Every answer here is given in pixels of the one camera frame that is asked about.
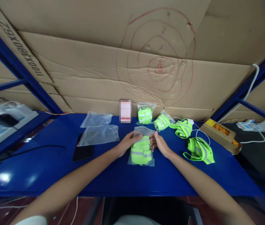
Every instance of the orange item in box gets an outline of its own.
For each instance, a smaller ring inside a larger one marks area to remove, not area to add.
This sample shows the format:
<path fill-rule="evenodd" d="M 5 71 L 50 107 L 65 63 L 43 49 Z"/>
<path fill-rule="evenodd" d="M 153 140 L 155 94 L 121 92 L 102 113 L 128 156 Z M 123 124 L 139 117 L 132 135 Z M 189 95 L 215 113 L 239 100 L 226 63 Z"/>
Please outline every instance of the orange item in box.
<path fill-rule="evenodd" d="M 216 128 L 217 130 L 221 131 L 222 133 L 224 133 L 225 135 L 229 135 L 229 131 L 227 131 L 226 129 L 224 129 L 223 127 L 219 126 L 218 124 L 214 124 L 213 126 L 214 128 Z M 236 146 L 239 147 L 239 143 L 233 139 L 232 143 Z"/>

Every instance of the human hand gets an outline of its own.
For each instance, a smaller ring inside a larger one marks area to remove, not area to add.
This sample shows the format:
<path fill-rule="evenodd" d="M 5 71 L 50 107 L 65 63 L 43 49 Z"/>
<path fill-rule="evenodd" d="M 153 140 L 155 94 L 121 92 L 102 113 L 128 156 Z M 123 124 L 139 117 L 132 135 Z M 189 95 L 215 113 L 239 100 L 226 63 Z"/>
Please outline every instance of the human hand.
<path fill-rule="evenodd" d="M 128 150 L 133 143 L 140 140 L 142 137 L 143 135 L 141 134 L 134 137 L 133 131 L 127 134 L 123 138 L 123 140 L 114 148 L 118 152 L 119 157 L 123 156 L 126 150 Z"/>
<path fill-rule="evenodd" d="M 160 152 L 163 154 L 164 157 L 168 158 L 169 155 L 173 152 L 165 142 L 162 136 L 158 134 L 158 132 L 154 132 L 153 135 L 150 137 L 150 144 L 152 148 L 152 152 L 155 147 L 158 147 Z"/>

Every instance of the human arm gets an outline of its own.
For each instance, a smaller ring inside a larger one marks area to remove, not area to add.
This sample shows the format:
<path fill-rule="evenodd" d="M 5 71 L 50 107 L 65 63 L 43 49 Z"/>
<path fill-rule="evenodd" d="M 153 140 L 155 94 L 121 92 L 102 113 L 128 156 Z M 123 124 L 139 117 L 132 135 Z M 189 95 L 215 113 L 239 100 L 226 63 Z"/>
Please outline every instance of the human arm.
<path fill-rule="evenodd" d="M 158 147 L 185 177 L 198 195 L 213 209 L 224 216 L 227 224 L 254 224 L 241 206 L 212 178 L 173 152 L 163 137 L 155 132 L 152 147 Z"/>
<path fill-rule="evenodd" d="M 36 215 L 42 215 L 47 219 L 50 218 L 55 212 L 62 209 L 75 198 L 113 161 L 123 156 L 135 141 L 141 138 L 141 135 L 133 137 L 133 132 L 131 132 L 115 148 L 64 176 L 28 205 L 10 225 Z"/>

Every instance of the blue metal shelf frame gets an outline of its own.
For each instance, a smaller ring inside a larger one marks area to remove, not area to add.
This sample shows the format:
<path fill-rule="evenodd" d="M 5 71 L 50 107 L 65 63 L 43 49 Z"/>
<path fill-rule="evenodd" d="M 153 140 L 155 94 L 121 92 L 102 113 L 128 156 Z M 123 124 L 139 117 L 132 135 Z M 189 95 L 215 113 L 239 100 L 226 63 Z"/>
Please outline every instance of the blue metal shelf frame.
<path fill-rule="evenodd" d="M 265 111 L 257 108 L 256 106 L 243 100 L 245 97 L 249 86 L 253 80 L 254 73 L 249 76 L 249 78 L 229 97 L 229 99 L 212 115 L 212 119 L 215 121 L 220 120 L 224 117 L 229 111 L 231 111 L 238 103 L 244 105 L 255 113 L 265 118 Z M 265 60 L 260 64 L 260 72 L 254 82 L 254 85 L 251 89 L 253 91 L 259 84 L 265 80 Z"/>
<path fill-rule="evenodd" d="M 26 88 L 36 96 L 46 108 L 55 114 L 63 113 L 53 99 L 47 94 L 42 86 L 36 81 L 31 73 L 25 68 L 15 54 L 0 38 L 0 61 L 18 78 L 5 84 L 0 84 L 0 91 L 24 84 Z"/>

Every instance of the smartphone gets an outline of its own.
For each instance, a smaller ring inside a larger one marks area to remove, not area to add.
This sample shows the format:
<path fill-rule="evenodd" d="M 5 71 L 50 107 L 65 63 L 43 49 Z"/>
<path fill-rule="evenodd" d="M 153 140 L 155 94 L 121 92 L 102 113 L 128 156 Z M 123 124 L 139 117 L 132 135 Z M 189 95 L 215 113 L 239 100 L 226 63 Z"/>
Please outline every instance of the smartphone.
<path fill-rule="evenodd" d="M 119 100 L 119 122 L 131 123 L 132 122 L 133 102 L 131 99 Z"/>
<path fill-rule="evenodd" d="M 78 145 L 80 139 L 82 138 L 83 134 L 80 134 L 78 136 L 76 145 Z M 93 145 L 88 145 L 88 146 L 82 146 L 82 147 L 75 147 L 74 154 L 72 161 L 76 162 L 82 159 L 87 159 L 90 158 L 93 155 Z"/>

